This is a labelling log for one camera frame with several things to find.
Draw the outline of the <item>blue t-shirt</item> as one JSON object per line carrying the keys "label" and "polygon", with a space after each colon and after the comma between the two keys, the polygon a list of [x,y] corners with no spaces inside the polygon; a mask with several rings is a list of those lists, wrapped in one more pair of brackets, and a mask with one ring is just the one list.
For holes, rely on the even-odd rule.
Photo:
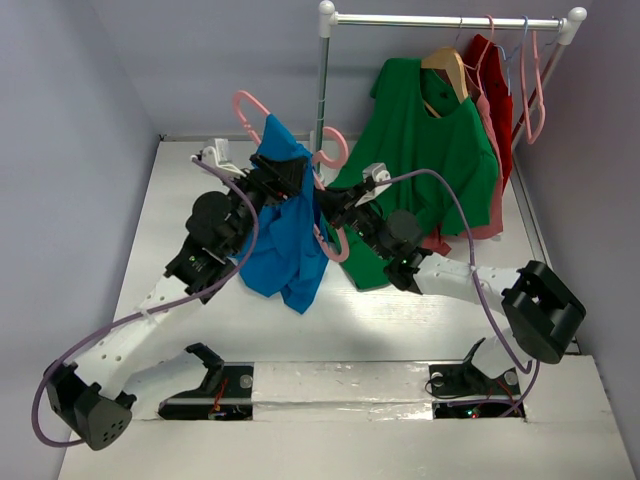
{"label": "blue t-shirt", "polygon": [[261,210],[257,243],[240,276],[249,289],[267,298],[279,293],[285,305],[303,314],[313,303],[328,264],[314,236],[321,213],[314,201],[311,153],[273,114],[266,117],[257,152],[274,161],[303,157],[306,172],[298,196]]}

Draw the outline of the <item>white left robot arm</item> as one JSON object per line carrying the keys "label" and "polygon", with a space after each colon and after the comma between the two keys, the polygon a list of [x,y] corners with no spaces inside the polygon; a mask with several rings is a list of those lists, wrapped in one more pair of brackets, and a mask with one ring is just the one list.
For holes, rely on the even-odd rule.
{"label": "white left robot arm", "polygon": [[143,302],[45,370],[38,394],[47,397],[79,443],[99,451],[122,435],[136,400],[124,390],[129,378],[168,359],[162,338],[239,271],[233,259],[250,258],[261,210],[299,196],[310,173],[304,156],[274,161],[254,154],[250,162],[249,169],[207,169],[229,190],[205,192],[195,200],[181,249]]}

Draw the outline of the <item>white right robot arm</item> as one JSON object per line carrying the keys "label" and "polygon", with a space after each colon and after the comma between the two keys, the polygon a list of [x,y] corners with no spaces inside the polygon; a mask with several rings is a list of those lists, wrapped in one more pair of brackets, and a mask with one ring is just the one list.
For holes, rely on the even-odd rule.
{"label": "white right robot arm", "polygon": [[413,214],[397,210],[384,216],[365,201],[367,187],[326,187],[315,199],[331,226],[350,227],[382,261],[389,283],[401,291],[476,303],[507,319],[507,327],[478,341],[461,366],[468,390],[486,390],[517,365],[561,361],[586,309],[547,264],[531,260],[519,269],[490,268],[448,259],[423,247]]}

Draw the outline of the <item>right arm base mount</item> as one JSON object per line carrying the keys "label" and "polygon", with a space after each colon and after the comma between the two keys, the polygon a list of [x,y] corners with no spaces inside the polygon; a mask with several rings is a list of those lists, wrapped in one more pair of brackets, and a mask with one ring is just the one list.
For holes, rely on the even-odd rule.
{"label": "right arm base mount", "polygon": [[460,363],[429,367],[425,391],[433,399],[435,419],[498,418],[512,408],[521,394],[515,368],[489,378],[473,364],[484,338],[477,341]]}

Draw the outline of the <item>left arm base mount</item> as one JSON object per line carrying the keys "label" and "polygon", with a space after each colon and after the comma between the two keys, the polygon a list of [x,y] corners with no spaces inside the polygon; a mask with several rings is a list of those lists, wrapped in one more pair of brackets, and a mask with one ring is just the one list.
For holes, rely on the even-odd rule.
{"label": "left arm base mount", "polygon": [[158,415],[176,421],[244,421],[253,418],[253,363],[227,364],[202,343],[185,348],[206,372],[194,389],[179,392],[159,404]]}

